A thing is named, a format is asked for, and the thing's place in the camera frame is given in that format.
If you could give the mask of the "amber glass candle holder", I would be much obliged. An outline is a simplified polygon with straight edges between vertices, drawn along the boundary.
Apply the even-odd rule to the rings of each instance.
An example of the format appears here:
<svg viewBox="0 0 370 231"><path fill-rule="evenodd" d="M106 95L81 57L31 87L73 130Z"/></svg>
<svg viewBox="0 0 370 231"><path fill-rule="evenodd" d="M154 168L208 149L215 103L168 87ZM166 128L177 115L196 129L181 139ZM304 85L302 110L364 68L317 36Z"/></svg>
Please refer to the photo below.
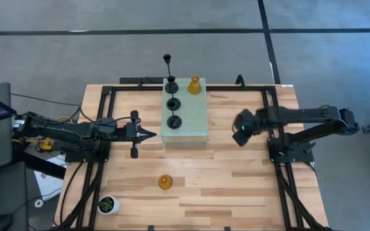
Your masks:
<svg viewBox="0 0 370 231"><path fill-rule="evenodd" d="M170 175L161 175L158 179L158 186L163 189L167 190L171 188L173 185L173 179Z"/></svg>
<svg viewBox="0 0 370 231"><path fill-rule="evenodd" d="M190 94L200 94L202 86L199 80L200 78L197 75L191 77L191 82L188 85L188 92Z"/></svg>

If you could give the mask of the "black bar behind table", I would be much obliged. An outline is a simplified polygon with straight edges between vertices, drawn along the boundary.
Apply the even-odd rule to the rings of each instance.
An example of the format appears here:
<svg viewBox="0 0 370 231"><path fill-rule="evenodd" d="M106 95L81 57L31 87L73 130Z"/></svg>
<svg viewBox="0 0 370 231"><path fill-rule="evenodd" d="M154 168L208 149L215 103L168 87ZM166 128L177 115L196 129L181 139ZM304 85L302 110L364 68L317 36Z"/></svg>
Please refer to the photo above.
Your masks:
<svg viewBox="0 0 370 231"><path fill-rule="evenodd" d="M124 77L119 79L120 84L135 84L135 85L143 85L143 84L162 84L163 77Z"/></svg>

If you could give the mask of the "clear box with perforated top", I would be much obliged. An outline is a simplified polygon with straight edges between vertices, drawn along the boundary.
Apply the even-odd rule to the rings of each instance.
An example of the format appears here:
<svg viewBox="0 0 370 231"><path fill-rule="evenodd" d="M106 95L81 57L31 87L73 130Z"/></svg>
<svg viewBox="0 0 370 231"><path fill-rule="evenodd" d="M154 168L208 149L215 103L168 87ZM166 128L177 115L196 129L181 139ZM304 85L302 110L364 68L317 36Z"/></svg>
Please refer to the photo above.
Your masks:
<svg viewBox="0 0 370 231"><path fill-rule="evenodd" d="M207 90L206 80L199 80L202 90L200 94L190 94L188 85L190 78L177 78L175 82L179 86L174 94L181 102L181 107L174 111L175 115L182 120L182 125L178 129L171 129L167 125L167 118L171 116L171 111L167 108L166 102L171 96L165 91L167 79L163 80L163 102L161 109L161 137L167 146L204 146L208 138L208 118L207 118Z"/></svg>

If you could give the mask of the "short black candlestick holder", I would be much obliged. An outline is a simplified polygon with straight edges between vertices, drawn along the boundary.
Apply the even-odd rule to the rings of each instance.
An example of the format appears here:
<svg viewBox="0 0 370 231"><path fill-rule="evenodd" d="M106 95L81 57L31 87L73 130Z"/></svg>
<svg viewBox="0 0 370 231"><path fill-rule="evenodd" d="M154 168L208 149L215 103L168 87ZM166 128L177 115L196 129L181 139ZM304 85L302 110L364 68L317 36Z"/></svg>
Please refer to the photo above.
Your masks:
<svg viewBox="0 0 370 231"><path fill-rule="evenodd" d="M174 111L181 107L181 102L177 98L171 98L166 103L167 108L171 111L171 116L167 118L167 125L171 129L178 129L182 125L182 120L175 115Z"/></svg>

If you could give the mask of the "small green succulent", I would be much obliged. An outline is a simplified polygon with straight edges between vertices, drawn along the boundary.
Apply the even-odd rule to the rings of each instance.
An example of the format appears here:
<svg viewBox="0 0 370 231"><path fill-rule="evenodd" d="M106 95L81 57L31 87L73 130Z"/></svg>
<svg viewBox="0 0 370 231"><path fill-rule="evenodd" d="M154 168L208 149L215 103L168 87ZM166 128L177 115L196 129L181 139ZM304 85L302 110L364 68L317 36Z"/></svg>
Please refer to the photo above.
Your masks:
<svg viewBox="0 0 370 231"><path fill-rule="evenodd" d="M114 201L111 197L106 196L98 202L98 208L101 212L109 213L114 208Z"/></svg>

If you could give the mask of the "tall black candlestick holder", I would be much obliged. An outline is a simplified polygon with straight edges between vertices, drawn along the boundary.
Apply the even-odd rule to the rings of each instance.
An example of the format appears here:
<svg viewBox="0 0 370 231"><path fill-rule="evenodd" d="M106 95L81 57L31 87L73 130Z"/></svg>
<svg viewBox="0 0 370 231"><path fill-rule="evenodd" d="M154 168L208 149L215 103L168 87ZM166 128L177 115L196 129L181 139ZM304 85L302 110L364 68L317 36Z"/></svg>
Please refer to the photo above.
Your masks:
<svg viewBox="0 0 370 231"><path fill-rule="evenodd" d="M169 94L175 94L178 91L179 87L177 83L175 82L175 77L171 75L171 71L170 71L171 55L165 54L163 55L163 59L168 68L167 84L165 85L164 89Z"/></svg>

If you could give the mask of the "white plant pot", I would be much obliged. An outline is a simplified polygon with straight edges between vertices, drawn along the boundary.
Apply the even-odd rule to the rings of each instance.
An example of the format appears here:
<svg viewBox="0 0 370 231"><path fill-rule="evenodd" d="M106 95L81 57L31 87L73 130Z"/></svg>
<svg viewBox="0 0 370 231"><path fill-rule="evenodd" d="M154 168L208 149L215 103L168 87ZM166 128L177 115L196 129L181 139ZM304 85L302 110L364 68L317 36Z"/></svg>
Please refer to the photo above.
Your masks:
<svg viewBox="0 0 370 231"><path fill-rule="evenodd" d="M111 198L113 199L113 201L114 201L114 208L113 208L109 213L101 212L101 211L99 210L99 208L98 208L98 211L99 211L101 214L104 214L104 215L116 214L116 213L118 212L119 208L120 208L120 202L119 202L119 200L118 200L118 199L116 199L116 198L115 198L115 197L113 197L113 196L109 196L109 197L111 197Z"/></svg>

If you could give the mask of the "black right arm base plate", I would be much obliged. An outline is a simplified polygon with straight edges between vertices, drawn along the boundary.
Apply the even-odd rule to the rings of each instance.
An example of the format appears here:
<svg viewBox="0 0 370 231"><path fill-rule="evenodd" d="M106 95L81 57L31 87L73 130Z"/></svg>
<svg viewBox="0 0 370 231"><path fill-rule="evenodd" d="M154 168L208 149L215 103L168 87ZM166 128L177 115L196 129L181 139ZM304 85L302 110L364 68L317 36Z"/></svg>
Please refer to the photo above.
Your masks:
<svg viewBox="0 0 370 231"><path fill-rule="evenodd" d="M293 142L291 144L282 143L280 138L269 138L267 141L270 160L273 162L307 162L314 161L312 148L316 143Z"/></svg>

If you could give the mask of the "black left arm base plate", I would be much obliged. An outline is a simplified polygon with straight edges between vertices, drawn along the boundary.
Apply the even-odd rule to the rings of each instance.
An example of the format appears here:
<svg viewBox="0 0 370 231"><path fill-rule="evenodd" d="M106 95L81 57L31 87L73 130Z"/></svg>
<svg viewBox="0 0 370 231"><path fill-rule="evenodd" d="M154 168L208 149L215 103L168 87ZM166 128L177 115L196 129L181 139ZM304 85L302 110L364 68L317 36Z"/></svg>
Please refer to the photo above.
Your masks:
<svg viewBox="0 0 370 231"><path fill-rule="evenodd" d="M66 153L66 162L106 162L109 159L110 142L85 140L79 143L68 143L62 147Z"/></svg>

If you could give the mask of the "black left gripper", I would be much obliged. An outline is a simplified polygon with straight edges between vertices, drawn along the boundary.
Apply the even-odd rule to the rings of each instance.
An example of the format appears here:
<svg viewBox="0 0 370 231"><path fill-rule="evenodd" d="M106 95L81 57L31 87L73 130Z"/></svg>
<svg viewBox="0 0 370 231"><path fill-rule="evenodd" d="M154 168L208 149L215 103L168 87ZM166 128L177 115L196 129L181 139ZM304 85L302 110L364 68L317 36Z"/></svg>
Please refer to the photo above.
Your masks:
<svg viewBox="0 0 370 231"><path fill-rule="evenodd" d="M126 124L126 137L132 140L132 147L130 149L130 157L131 158L138 158L138 149L136 147L136 138L137 138L137 124L139 122L139 112L137 110L133 110L130 112L130 123ZM138 132L140 134L154 134L149 130L138 126ZM149 138L155 137L155 135L141 135L138 137L138 142L143 142Z"/></svg>

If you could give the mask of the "yellow clamp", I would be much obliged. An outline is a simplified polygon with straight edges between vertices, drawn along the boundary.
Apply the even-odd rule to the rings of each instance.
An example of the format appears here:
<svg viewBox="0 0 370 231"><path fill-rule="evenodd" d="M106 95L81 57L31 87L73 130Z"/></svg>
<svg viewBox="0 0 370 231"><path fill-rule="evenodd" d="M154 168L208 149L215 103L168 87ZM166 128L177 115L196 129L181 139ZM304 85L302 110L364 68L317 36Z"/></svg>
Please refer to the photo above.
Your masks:
<svg viewBox="0 0 370 231"><path fill-rule="evenodd" d="M42 140L39 140L39 150L53 151L53 140L49 138L43 138Z"/></svg>

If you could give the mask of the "white paper sheet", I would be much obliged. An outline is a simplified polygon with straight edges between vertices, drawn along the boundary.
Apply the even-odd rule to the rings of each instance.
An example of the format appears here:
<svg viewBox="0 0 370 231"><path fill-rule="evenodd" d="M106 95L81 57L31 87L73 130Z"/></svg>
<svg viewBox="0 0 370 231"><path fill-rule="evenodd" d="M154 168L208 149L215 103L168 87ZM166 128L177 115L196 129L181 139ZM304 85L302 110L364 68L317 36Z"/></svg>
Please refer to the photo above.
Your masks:
<svg viewBox="0 0 370 231"><path fill-rule="evenodd" d="M65 155L59 155L57 157L51 157L48 162L54 163L60 167L66 168ZM42 195L42 200L48 201L52 197L60 194L63 185L63 179L49 176L45 173L34 171L37 184Z"/></svg>

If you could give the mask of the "medium black candlestick holder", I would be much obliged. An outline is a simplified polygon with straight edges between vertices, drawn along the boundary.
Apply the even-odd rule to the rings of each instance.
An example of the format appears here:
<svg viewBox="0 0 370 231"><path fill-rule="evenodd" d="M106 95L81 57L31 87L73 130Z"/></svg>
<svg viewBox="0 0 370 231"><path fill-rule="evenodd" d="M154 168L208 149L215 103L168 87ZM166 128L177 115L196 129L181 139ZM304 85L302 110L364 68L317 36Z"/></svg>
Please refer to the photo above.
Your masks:
<svg viewBox="0 0 370 231"><path fill-rule="evenodd" d="M168 83L165 85L165 91L171 96L166 102L166 106L171 111L176 111L181 107L181 102L178 98L174 97L174 94L178 91L179 86L175 82L174 76L167 78Z"/></svg>

